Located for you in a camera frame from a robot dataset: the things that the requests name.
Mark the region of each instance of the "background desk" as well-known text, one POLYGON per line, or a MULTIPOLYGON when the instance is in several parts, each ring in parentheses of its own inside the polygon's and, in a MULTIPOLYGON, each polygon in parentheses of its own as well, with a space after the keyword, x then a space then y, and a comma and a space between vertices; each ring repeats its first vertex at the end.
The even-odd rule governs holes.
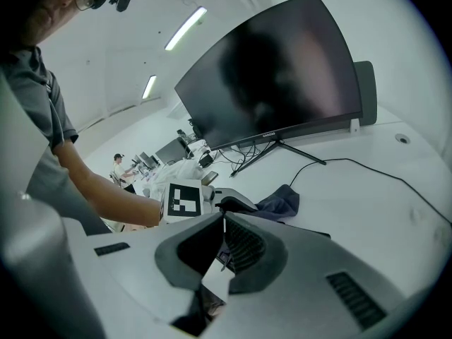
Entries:
MULTIPOLYGON (((286 143, 321 159, 352 158, 403 178, 452 219, 451 171, 417 132, 384 109, 379 109, 377 123, 362 127, 358 136, 338 131, 286 143), (410 144, 397 142, 397 133, 408 136, 410 144)), ((235 152, 225 155, 231 160, 242 157, 235 152)), ((290 184, 310 162, 277 149, 234 178, 229 163, 211 165, 206 172, 219 174, 214 187, 236 189, 257 203, 282 184, 290 184)), ((431 285, 444 267, 452 247, 451 226, 402 182, 341 161, 306 168, 292 188, 300 195, 300 207, 296 217, 285 220, 288 225, 329 233, 404 295, 431 285)), ((204 284, 224 298, 231 275, 220 268, 215 263, 204 284)))

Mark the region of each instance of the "white ceiling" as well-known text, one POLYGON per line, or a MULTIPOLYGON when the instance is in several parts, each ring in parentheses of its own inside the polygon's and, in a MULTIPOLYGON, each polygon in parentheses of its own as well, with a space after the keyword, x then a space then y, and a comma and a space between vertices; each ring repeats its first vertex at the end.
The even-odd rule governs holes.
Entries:
POLYGON ((268 8, 270 0, 131 0, 127 10, 79 13, 42 43, 44 62, 61 86, 77 129, 143 103, 151 75, 151 99, 173 102, 174 86, 223 35, 268 8), (171 51, 165 45, 196 10, 208 12, 171 51))

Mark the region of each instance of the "forearm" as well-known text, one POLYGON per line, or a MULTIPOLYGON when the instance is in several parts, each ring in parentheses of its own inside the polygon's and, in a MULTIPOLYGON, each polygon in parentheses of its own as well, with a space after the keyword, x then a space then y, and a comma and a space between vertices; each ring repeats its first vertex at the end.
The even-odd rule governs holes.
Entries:
POLYGON ((97 174, 90 175, 82 194, 102 218, 149 227, 159 224, 158 201, 130 194, 97 174))

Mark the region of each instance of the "fluorescent tube light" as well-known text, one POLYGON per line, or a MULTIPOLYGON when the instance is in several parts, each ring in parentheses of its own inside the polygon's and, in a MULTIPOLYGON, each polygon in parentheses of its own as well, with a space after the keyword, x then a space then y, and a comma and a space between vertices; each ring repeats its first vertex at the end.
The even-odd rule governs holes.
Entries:
POLYGON ((144 90, 144 93, 143 93, 143 99, 146 99, 146 98, 149 97, 150 90, 152 89, 156 78, 157 78, 157 76, 151 76, 149 78, 148 84, 147 84, 146 89, 144 90))
POLYGON ((199 20, 201 19, 201 16, 204 15, 207 12, 206 8, 203 8, 200 6, 196 9, 196 11, 191 14, 191 16, 186 20, 186 22, 179 28, 179 30, 176 32, 176 34, 173 35, 167 46, 165 47, 165 50, 172 50, 178 41, 185 35, 187 31, 199 20))

